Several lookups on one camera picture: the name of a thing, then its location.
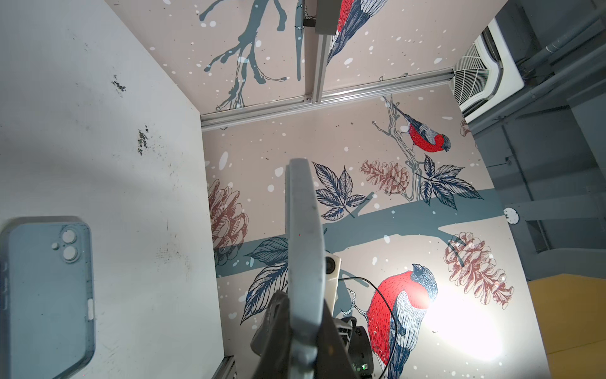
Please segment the large phone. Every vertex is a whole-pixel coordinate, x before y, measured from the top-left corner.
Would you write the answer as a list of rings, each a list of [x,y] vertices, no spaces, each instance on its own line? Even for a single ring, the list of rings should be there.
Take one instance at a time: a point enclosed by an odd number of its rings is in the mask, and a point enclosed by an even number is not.
[[[1,376],[69,378],[96,351],[92,232],[75,216],[1,233]]]

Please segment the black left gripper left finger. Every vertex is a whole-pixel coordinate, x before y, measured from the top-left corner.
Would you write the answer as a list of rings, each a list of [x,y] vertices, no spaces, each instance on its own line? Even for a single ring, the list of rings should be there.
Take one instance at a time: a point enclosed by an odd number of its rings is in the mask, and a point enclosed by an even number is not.
[[[277,291],[268,303],[260,328],[250,347],[260,356],[252,378],[288,378],[290,312],[286,292]]]

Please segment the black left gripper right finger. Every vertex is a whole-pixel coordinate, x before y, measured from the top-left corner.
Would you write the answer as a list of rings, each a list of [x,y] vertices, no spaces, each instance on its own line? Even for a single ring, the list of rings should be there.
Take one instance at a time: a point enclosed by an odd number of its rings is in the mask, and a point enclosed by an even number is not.
[[[324,302],[321,326],[317,335],[316,378],[355,379],[357,376],[348,355],[351,324],[332,317]]]

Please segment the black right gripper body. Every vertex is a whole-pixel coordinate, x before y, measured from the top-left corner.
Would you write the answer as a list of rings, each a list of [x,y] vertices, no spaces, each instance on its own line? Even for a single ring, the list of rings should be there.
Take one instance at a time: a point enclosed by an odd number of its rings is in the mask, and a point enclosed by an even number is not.
[[[358,378],[372,378],[372,348],[365,328],[358,325],[355,317],[334,318],[333,321],[355,374]]]

